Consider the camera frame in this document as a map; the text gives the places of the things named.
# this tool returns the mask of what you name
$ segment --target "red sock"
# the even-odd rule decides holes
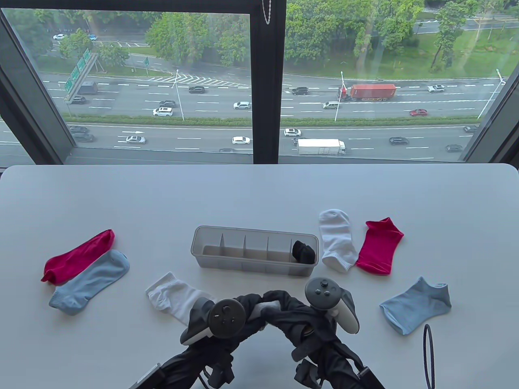
[[[381,221],[367,221],[368,230],[356,265],[368,273],[389,275],[393,254],[404,234],[389,217]]]
[[[73,279],[110,250],[114,240],[114,232],[106,230],[68,253],[50,258],[43,269],[42,282],[61,285]]]

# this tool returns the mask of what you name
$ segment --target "green road sign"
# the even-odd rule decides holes
[[[77,68],[79,71],[82,71],[85,68],[85,60],[83,58],[80,58],[77,62]]]
[[[77,69],[77,67],[75,67],[74,70],[72,70],[70,77],[72,78],[73,81],[75,81],[79,78],[79,70]]]
[[[65,83],[65,90],[67,91],[67,93],[70,93],[70,91],[72,90],[72,87],[74,86],[74,81],[72,81],[70,78],[66,81]]]

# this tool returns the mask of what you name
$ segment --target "gray plastic organizer box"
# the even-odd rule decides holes
[[[292,256],[296,241],[316,252],[315,263],[298,263]],[[319,262],[319,239],[315,235],[244,228],[200,226],[191,245],[202,268],[309,277]]]

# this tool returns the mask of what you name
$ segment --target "red car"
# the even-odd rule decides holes
[[[426,109],[415,109],[411,112],[409,112],[411,116],[427,116],[427,110]]]

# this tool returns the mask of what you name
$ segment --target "white car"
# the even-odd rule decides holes
[[[160,107],[153,110],[153,116],[173,116],[173,108]]]
[[[146,138],[143,136],[129,136],[126,138],[126,143],[139,143],[141,145],[146,143]]]
[[[250,109],[251,103],[248,101],[240,101],[238,103],[234,103],[234,109]]]
[[[445,87],[443,85],[430,85],[427,87],[427,90],[429,92],[443,92],[445,90]]]
[[[250,138],[246,136],[235,136],[233,137],[233,145],[248,145],[251,142]]]
[[[285,136],[301,136],[301,130],[297,128],[285,128]]]

